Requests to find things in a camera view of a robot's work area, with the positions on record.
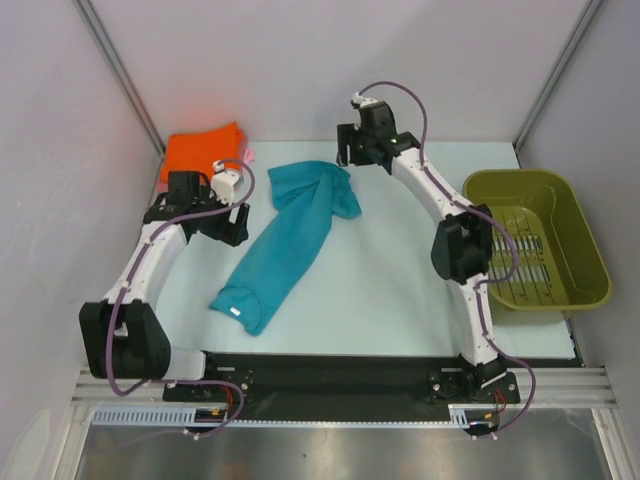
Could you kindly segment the teal t shirt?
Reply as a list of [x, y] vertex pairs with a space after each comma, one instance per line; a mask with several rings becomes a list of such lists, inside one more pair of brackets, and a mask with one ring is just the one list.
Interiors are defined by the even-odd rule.
[[362, 214], [351, 176], [324, 161], [268, 171], [276, 216], [249, 247], [209, 308], [262, 334], [319, 255], [339, 217]]

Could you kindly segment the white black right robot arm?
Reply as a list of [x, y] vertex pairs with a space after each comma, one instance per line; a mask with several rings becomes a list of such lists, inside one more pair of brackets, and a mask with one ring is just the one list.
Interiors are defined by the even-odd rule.
[[495, 344], [488, 293], [492, 214], [487, 206], [472, 204], [433, 168], [413, 134], [397, 131], [386, 102], [356, 94], [351, 105], [359, 120], [337, 126], [337, 163], [384, 168], [430, 214], [436, 226], [431, 262], [448, 283], [458, 313], [461, 372], [454, 394], [492, 400], [507, 377], [505, 356]]

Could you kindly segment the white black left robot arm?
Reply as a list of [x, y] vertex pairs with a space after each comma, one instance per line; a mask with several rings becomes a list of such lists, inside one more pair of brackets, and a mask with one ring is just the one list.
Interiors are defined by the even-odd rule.
[[170, 321], [157, 312], [166, 280], [189, 241], [201, 234], [236, 247], [247, 240], [250, 206], [238, 192], [255, 178], [240, 161], [217, 161], [213, 172], [172, 171], [146, 210], [140, 238], [123, 273], [98, 301], [86, 302], [79, 324], [93, 377], [186, 381], [197, 398], [214, 397], [221, 376], [207, 355], [176, 346]]

